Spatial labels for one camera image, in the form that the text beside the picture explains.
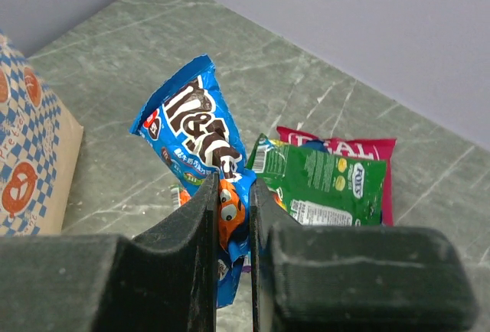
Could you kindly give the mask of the orange snack packet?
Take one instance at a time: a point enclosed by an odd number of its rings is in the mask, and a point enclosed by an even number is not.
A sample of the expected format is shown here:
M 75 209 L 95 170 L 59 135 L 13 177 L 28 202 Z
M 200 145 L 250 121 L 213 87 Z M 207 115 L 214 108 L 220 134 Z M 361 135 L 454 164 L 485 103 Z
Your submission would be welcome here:
M 191 199 L 191 195 L 180 184 L 171 186 L 170 193 L 173 210 L 177 210 Z

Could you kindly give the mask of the checkered paper bag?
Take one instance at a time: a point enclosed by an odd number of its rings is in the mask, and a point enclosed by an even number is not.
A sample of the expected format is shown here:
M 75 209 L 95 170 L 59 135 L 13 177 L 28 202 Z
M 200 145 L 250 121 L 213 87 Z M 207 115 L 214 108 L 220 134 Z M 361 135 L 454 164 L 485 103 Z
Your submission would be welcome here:
M 1 234 L 58 234 L 83 126 L 1 36 Z

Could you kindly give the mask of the blue chocolate candy packet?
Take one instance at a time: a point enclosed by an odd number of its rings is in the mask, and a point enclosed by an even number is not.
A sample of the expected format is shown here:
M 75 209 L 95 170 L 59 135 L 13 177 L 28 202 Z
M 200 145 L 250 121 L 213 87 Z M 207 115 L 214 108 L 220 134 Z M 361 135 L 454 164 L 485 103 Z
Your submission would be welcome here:
M 148 99 L 129 132 L 143 137 L 193 196 L 207 176 L 218 174 L 217 306 L 233 304 L 250 251 L 250 189 L 239 129 L 203 54 L 185 64 Z

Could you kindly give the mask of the pink snack bag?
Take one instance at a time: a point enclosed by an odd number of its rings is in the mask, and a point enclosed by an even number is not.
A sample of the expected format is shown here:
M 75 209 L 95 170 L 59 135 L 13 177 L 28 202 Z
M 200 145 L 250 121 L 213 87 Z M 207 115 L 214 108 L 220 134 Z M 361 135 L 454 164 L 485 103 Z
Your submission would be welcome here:
M 395 138 L 354 138 L 351 140 L 336 137 L 320 138 L 308 132 L 285 126 L 277 126 L 276 131 L 282 142 L 299 147 L 314 148 L 349 158 L 385 161 L 387 170 L 384 179 L 381 223 L 385 226 L 393 226 L 391 157 L 397 143 Z

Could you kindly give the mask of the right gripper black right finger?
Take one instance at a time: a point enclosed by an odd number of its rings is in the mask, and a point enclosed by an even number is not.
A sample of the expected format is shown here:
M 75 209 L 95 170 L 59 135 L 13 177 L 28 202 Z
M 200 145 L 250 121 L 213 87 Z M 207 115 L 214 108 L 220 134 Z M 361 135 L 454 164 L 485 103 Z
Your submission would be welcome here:
M 479 305 L 436 229 L 304 226 L 250 190 L 255 331 L 466 331 Z

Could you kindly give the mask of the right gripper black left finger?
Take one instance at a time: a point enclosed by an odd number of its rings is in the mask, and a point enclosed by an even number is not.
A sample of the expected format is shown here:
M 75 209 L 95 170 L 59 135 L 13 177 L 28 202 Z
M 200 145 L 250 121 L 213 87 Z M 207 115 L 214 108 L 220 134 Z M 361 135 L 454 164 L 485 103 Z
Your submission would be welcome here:
M 2 238 L 1 329 L 215 330 L 218 182 L 131 239 Z

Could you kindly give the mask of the green snack bag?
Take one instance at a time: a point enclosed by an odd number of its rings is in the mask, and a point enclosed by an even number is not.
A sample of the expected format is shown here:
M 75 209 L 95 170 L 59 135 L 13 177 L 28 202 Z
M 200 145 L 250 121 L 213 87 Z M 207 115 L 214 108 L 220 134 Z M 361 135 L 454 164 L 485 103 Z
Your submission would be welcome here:
M 385 161 L 334 155 L 261 134 L 247 167 L 302 225 L 378 226 Z

